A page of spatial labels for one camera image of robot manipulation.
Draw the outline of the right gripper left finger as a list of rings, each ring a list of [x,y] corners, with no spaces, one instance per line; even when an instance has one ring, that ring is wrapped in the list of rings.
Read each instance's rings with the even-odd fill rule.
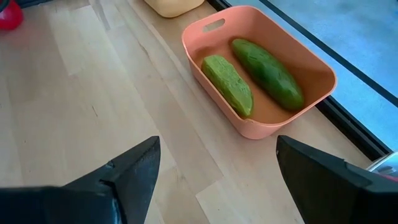
[[[1,223],[144,223],[160,168],[152,136],[64,185],[1,188]]]

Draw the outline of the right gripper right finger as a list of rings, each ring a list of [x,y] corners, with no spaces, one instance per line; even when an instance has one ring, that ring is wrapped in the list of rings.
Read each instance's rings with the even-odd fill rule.
[[[305,223],[397,223],[397,177],[284,135],[277,138],[276,156]]]

